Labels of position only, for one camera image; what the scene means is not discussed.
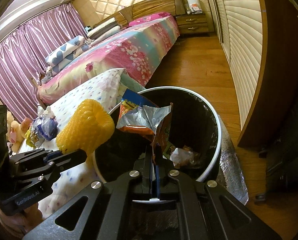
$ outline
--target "snack bag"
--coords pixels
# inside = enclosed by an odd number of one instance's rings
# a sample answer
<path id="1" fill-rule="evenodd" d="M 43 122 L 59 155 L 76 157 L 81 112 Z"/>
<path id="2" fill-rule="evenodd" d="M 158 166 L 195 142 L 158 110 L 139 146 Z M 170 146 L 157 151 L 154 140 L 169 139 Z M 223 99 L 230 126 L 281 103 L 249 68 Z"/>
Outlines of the snack bag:
<path id="1" fill-rule="evenodd" d="M 167 157 L 171 154 L 171 150 L 174 149 L 174 145 L 169 141 L 170 127 L 171 127 L 171 115 L 172 115 L 173 103 L 170 103 L 170 112 L 159 123 L 155 136 L 153 137 L 152 145 L 159 145 L 161 147 L 162 155 Z M 155 147 L 153 147 L 153 163 L 155 161 Z"/>
<path id="2" fill-rule="evenodd" d="M 127 89 L 121 99 L 119 119 L 116 128 L 124 132 L 154 135 L 154 132 L 146 126 L 149 120 L 145 117 L 143 106 L 158 107 L 149 99 Z"/>

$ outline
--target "wooden headboard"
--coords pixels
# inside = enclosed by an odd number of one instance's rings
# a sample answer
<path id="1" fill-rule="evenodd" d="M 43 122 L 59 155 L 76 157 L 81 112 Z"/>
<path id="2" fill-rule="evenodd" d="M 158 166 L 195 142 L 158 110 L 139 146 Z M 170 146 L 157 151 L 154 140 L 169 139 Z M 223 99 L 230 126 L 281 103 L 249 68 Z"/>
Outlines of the wooden headboard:
<path id="1" fill-rule="evenodd" d="M 182 0 L 144 0 L 115 12 L 93 27 L 113 17 L 115 17 L 122 26 L 127 26 L 128 23 L 132 22 L 134 19 L 158 12 L 168 12 L 173 16 L 186 13 Z"/>

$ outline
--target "crumpled wrapper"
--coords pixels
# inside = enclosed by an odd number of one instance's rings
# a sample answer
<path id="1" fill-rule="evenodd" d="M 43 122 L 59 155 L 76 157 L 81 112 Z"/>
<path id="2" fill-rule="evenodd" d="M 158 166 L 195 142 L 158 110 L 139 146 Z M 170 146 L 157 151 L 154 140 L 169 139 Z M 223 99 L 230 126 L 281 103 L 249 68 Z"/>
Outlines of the crumpled wrapper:
<path id="1" fill-rule="evenodd" d="M 124 126 L 146 127 L 157 133 L 160 122 L 171 112 L 171 106 L 151 107 L 138 106 L 125 113 L 117 122 L 117 129 Z"/>
<path id="2" fill-rule="evenodd" d="M 39 148 L 45 140 L 51 141 L 57 136 L 57 126 L 55 114 L 51 107 L 44 110 L 38 106 L 38 117 L 33 120 L 31 127 L 27 131 L 26 144 L 30 147 Z"/>
<path id="3" fill-rule="evenodd" d="M 187 166 L 194 163 L 194 152 L 186 151 L 181 148 L 176 148 L 170 155 L 170 160 L 176 169 L 182 166 Z"/>

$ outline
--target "pillow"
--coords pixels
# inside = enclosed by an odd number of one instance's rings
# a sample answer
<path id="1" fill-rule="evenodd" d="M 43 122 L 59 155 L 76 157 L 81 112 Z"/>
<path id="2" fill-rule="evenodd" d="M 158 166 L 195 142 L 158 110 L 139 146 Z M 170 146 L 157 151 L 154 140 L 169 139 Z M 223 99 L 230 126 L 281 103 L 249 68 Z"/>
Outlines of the pillow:
<path id="1" fill-rule="evenodd" d="M 98 25 L 93 30 L 88 32 L 87 36 L 92 40 L 95 40 L 111 28 L 115 27 L 117 24 L 117 20 L 114 17 L 110 18 L 109 20 L 105 21 L 104 23 Z"/>
<path id="2" fill-rule="evenodd" d="M 61 45 L 59 48 L 51 52 L 46 57 L 46 63 L 51 67 L 59 64 L 70 53 L 82 46 L 84 41 L 85 38 L 83 36 L 78 35 L 77 37 L 66 42 L 65 44 Z"/>
<path id="3" fill-rule="evenodd" d="M 167 12 L 154 13 L 154 14 L 151 14 L 151 15 L 148 15 L 148 16 L 138 18 L 138 19 L 130 22 L 128 24 L 128 26 L 132 27 L 132 26 L 136 26 L 138 24 L 142 24 L 142 23 L 145 23 L 145 22 L 151 22 L 153 20 L 164 18 L 164 17 L 169 16 L 169 15 L 171 15 L 171 14 L 167 13 Z"/>
<path id="4" fill-rule="evenodd" d="M 100 37 L 98 37 L 97 39 L 95 39 L 90 45 L 91 46 L 95 46 L 96 44 L 102 42 L 103 40 L 109 38 L 110 36 L 118 33 L 120 31 L 120 26 L 117 25 L 113 28 L 111 28 L 110 30 L 108 30 L 107 32 L 105 32 L 104 34 L 102 34 Z"/>
<path id="5" fill-rule="evenodd" d="M 74 50 L 72 53 L 70 53 L 68 56 L 66 56 L 61 62 L 59 62 L 57 65 L 52 67 L 52 76 L 54 77 L 57 75 L 60 71 L 62 71 L 71 61 L 73 61 L 76 57 L 81 55 L 83 52 L 87 51 L 91 46 L 87 44 L 83 44 L 78 49 Z"/>

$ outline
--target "yellow plastic object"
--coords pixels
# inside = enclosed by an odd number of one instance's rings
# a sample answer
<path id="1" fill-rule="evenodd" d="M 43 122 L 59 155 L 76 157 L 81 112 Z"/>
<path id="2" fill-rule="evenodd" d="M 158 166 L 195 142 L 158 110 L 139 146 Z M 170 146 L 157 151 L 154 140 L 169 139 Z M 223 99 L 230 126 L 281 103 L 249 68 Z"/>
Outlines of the yellow plastic object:
<path id="1" fill-rule="evenodd" d="M 30 136 L 30 127 L 29 129 L 27 130 L 26 134 L 26 144 L 29 145 L 30 147 L 32 148 L 35 148 L 36 146 L 33 144 L 33 142 L 31 141 L 31 136 Z"/>
<path id="2" fill-rule="evenodd" d="M 90 155 L 112 136 L 114 129 L 114 122 L 102 105 L 85 99 L 57 135 L 57 147 L 63 154 L 82 149 Z"/>

